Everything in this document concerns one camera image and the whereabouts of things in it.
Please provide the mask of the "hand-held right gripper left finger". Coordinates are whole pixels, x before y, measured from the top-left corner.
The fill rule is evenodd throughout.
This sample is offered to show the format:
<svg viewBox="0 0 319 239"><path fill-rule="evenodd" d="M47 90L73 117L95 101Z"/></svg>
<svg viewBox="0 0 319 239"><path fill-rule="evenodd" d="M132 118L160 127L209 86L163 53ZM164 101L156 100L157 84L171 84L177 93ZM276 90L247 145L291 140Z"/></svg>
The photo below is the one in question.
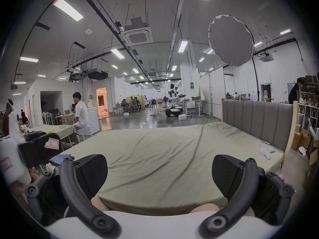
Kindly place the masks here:
<svg viewBox="0 0 319 239"><path fill-rule="evenodd" d="M66 218L78 218L102 238L118 238L121 234L119 223L91 203L107 175L107 161L101 154L76 161L65 158L54 173L45 172L26 186L25 195L32 216L44 227L66 221Z"/></svg>

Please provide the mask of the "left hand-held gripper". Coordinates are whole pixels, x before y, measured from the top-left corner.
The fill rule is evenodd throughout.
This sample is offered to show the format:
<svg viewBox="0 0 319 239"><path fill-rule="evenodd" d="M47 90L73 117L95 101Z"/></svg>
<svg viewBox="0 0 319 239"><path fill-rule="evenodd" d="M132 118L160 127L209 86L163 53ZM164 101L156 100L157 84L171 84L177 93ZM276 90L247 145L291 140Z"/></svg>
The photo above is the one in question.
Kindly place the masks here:
<svg viewBox="0 0 319 239"><path fill-rule="evenodd" d="M49 160L62 153L62 143L58 134L32 131L24 134L25 141L31 141L29 168L49 163ZM23 164L15 138L0 139L0 169L8 185L19 181L24 186L31 183L27 167Z"/></svg>

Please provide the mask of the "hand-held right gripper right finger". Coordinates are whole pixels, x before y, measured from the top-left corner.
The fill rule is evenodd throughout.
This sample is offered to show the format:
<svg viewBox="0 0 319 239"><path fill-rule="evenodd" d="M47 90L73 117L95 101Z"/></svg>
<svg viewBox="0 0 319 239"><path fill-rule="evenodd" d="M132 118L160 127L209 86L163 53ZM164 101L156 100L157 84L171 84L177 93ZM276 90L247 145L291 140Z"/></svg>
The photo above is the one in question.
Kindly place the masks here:
<svg viewBox="0 0 319 239"><path fill-rule="evenodd" d="M200 225L202 237L218 237L231 229L248 211L268 225L281 225L294 189L274 172L265 173L254 158L241 161L229 155L215 156L212 178L227 205Z"/></svg>

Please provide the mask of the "person's left hand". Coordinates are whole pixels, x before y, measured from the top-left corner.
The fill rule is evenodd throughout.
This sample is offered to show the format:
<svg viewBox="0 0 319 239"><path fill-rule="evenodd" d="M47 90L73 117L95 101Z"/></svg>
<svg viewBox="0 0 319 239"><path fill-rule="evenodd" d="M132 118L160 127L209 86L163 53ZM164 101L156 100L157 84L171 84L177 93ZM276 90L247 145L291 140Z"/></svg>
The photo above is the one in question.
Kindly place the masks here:
<svg viewBox="0 0 319 239"><path fill-rule="evenodd" d="M28 172L31 178L31 182L29 184L32 184L38 179L39 176L37 174L37 170L35 169L35 167L28 169ZM15 181L9 188L16 200L26 209L28 207L28 203L25 196L26 185L24 185L20 181Z"/></svg>

